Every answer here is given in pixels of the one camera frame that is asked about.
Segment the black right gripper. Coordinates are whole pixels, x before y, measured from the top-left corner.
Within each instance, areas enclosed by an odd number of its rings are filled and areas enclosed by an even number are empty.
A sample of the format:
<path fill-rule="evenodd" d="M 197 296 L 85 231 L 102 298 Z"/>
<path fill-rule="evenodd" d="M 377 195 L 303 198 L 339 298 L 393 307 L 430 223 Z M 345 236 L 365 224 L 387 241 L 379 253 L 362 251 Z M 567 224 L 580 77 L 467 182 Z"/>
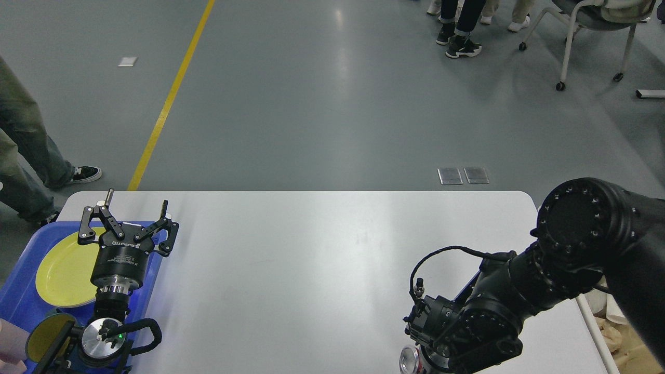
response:
<path fill-rule="evenodd" d="M 449 358 L 439 355 L 427 346 L 420 346 L 420 361 L 425 373 L 455 373 L 449 366 Z"/>

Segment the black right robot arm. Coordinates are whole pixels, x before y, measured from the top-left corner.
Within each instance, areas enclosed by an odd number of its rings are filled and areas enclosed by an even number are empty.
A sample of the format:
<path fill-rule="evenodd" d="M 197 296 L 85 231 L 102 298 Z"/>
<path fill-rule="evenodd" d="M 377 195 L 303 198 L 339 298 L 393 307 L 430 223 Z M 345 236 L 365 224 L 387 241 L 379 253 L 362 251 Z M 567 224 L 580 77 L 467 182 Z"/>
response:
<path fill-rule="evenodd" d="M 475 373 L 522 353 L 527 318 L 591 289 L 612 295 L 663 364 L 664 202 L 596 178 L 563 182 L 544 199 L 535 242 L 521 254 L 485 253 L 479 271 L 453 300 L 423 294 L 409 279 L 413 309 L 401 352 L 402 373 Z"/>

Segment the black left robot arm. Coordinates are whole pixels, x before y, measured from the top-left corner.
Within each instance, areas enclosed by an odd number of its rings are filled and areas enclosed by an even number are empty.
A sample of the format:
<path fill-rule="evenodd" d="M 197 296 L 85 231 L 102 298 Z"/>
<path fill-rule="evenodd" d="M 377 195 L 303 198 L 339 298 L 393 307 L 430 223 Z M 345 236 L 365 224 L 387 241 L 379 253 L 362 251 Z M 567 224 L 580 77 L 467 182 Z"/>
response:
<path fill-rule="evenodd" d="M 131 296 L 143 287 L 151 255 L 168 257 L 180 226 L 168 213 L 168 201 L 148 226 L 119 222 L 110 212 L 113 194 L 110 189 L 104 201 L 85 207 L 76 235 L 77 244 L 98 248 L 86 272 L 96 292 L 91 317 L 79 324 L 68 313 L 55 313 L 40 322 L 25 345 L 27 358 L 36 363 L 35 373 L 75 373 L 76 359 L 88 368 L 128 373 L 131 357 L 162 342 L 156 320 L 127 318 Z"/>

